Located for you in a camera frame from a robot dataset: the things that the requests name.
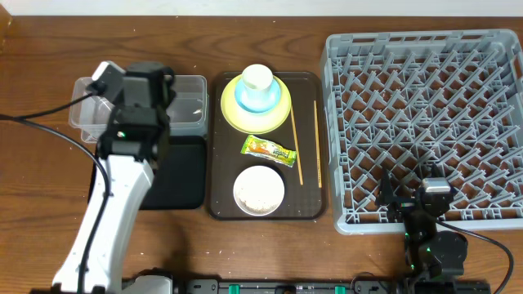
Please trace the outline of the green orange snack wrapper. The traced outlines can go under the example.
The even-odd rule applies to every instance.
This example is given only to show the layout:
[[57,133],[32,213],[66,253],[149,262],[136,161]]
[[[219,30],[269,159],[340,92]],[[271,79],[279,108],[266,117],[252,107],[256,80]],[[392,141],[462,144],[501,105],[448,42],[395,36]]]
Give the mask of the green orange snack wrapper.
[[271,160],[287,167],[292,167],[297,160],[296,151],[285,149],[275,142],[254,135],[248,135],[240,153]]

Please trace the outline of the white bowl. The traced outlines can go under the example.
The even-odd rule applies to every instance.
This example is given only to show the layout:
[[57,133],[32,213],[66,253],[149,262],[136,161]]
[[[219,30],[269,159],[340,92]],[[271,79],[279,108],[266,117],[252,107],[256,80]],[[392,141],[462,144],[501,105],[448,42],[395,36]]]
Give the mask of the white bowl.
[[284,200],[285,185],[279,173],[267,166],[248,167],[233,185],[236,205],[250,216],[268,216]]

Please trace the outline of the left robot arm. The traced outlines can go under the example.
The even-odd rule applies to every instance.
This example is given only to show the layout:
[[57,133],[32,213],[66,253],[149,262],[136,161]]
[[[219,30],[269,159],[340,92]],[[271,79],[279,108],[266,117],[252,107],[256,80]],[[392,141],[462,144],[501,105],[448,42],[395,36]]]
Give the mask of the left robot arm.
[[97,139],[87,210],[51,293],[123,292],[123,260],[136,215],[153,184],[152,166],[169,148],[174,82],[174,71],[153,61],[126,69],[103,61],[92,75],[87,91],[113,108]]

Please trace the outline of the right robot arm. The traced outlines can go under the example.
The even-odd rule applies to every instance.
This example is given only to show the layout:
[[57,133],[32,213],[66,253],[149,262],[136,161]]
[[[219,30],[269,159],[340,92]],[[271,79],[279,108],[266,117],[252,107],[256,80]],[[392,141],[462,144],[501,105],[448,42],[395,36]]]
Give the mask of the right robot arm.
[[454,231],[437,229],[457,190],[436,166],[410,197],[395,194],[391,173],[384,169],[376,204],[387,208],[387,219],[405,227],[405,261],[411,273],[396,282],[390,293],[455,293],[454,277],[464,273],[467,239]]

